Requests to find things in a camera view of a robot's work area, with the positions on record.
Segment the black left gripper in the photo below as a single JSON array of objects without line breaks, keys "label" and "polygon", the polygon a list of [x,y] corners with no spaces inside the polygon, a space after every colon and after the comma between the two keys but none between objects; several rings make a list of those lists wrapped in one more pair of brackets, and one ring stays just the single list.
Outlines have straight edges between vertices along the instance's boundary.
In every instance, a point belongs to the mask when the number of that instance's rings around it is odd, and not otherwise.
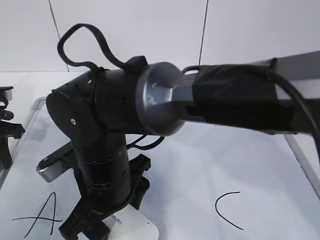
[{"label": "black left gripper", "polygon": [[8,169],[12,165],[12,156],[9,149],[9,138],[21,139],[25,129],[21,123],[12,123],[14,113],[6,110],[9,101],[0,95],[0,168]]}]

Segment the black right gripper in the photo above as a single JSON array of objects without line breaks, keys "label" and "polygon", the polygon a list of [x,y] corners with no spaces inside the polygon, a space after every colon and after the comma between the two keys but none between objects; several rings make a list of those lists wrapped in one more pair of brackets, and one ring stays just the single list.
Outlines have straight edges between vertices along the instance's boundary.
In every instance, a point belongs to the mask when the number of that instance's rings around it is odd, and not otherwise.
[{"label": "black right gripper", "polygon": [[107,240],[110,228],[105,218],[131,204],[136,210],[150,187],[143,173],[151,167],[151,160],[140,154],[128,160],[126,153],[106,161],[85,164],[84,172],[91,180],[85,184],[75,208],[59,227],[66,240],[76,240],[83,233],[89,240]]}]

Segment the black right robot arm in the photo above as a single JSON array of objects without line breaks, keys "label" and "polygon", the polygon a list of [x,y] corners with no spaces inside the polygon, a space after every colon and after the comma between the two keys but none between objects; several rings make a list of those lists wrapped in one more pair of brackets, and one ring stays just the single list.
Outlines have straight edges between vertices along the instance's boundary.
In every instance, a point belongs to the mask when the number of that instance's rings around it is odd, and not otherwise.
[{"label": "black right robot arm", "polygon": [[320,79],[318,51],[254,64],[147,64],[131,58],[119,69],[96,68],[54,89],[48,113],[70,139],[62,157],[74,170],[81,197],[59,227],[66,240],[80,233],[106,240],[104,219],[127,205],[138,208],[148,190],[151,161],[128,159],[127,134],[165,137],[186,122],[308,134],[320,141],[320,93],[303,86]]}]

